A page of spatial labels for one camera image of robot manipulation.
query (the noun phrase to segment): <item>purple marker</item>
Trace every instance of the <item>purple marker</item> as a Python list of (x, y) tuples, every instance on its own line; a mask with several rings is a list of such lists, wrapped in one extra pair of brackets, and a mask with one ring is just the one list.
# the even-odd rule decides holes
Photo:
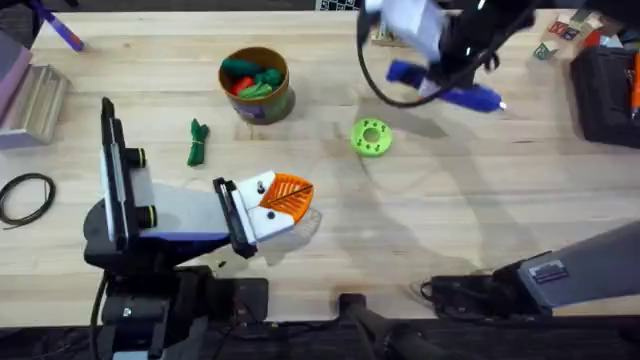
[(36, 9), (41, 18), (47, 20), (49, 25), (60, 35), (64, 41), (77, 52), (84, 50), (84, 43), (73, 33), (62, 21), (58, 20), (53, 13), (47, 10), (39, 0), (31, 0), (31, 5)]

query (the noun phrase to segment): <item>green ring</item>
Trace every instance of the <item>green ring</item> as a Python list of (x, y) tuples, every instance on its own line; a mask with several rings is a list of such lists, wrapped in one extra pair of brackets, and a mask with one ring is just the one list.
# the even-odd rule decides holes
[[(364, 133), (369, 129), (376, 131), (377, 141), (365, 140)], [(391, 128), (379, 119), (360, 119), (351, 128), (351, 146), (362, 156), (380, 156), (389, 150), (392, 142)]]

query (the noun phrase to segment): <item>green rope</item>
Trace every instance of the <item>green rope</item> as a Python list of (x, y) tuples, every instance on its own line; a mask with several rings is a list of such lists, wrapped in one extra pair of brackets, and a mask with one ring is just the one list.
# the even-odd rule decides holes
[(204, 162), (204, 141), (209, 135), (209, 127), (200, 125), (197, 119), (191, 121), (191, 151), (187, 165), (196, 166)]

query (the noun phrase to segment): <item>orange gripper pad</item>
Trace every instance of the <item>orange gripper pad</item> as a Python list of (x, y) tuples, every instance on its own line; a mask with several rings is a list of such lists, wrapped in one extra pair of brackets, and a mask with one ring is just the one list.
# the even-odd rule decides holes
[(311, 205), (313, 185), (294, 175), (276, 173), (260, 206), (289, 214), (298, 223)]

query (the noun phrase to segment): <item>red toy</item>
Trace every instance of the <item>red toy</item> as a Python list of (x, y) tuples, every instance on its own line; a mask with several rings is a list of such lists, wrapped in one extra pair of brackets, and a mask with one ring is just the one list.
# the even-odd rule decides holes
[(253, 86), (253, 78), (251, 78), (250, 76), (245, 76), (242, 79), (240, 79), (240, 81), (238, 81), (237, 83), (235, 83), (233, 85), (233, 88), (231, 89), (231, 92), (233, 93), (233, 95), (238, 95), (240, 93), (240, 91), (248, 88), (249, 86)]

